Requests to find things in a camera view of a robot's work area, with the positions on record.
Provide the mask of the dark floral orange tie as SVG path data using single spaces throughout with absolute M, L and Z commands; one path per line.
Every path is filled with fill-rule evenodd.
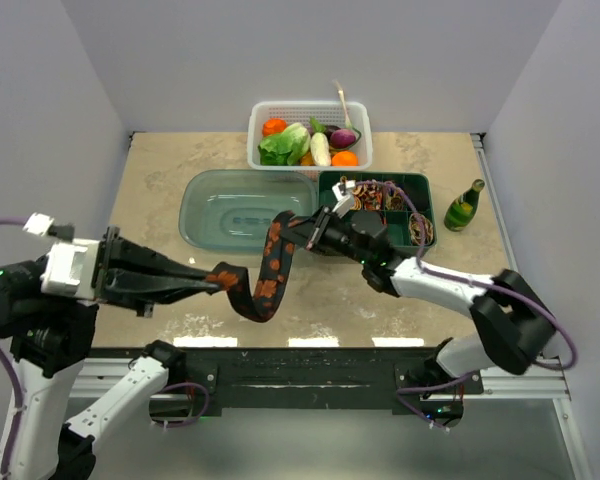
M 279 213 L 270 224 L 255 289 L 251 290 L 246 267 L 217 264 L 205 281 L 224 291 L 235 312 L 256 323 L 266 323 L 278 310 L 289 280 L 295 245 L 282 231 L 297 223 L 291 211 Z

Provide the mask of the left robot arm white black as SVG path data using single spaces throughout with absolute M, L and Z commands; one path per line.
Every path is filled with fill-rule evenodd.
M 91 350 L 103 304 L 152 314 L 217 286 L 204 271 L 139 246 L 109 228 L 99 240 L 76 237 L 72 225 L 32 216 L 26 233 L 51 240 L 35 260 L 0 267 L 0 350 L 12 397 L 0 441 L 0 479 L 85 479 L 104 440 L 160 392 L 187 380 L 184 353 L 149 344 L 130 370 L 82 413 L 65 414 Z

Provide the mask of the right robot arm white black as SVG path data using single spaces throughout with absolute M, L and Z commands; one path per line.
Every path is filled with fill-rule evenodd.
M 414 381 L 436 392 L 449 392 L 462 376 L 492 366 L 522 375 L 556 332 L 518 273 L 490 277 L 432 267 L 393 246 L 387 227 L 371 212 L 358 211 L 345 221 L 324 207 L 293 218 L 280 235 L 308 251 L 360 263 L 367 284 L 379 293 L 424 300 L 473 321 L 475 334 L 444 342 L 414 374 Z

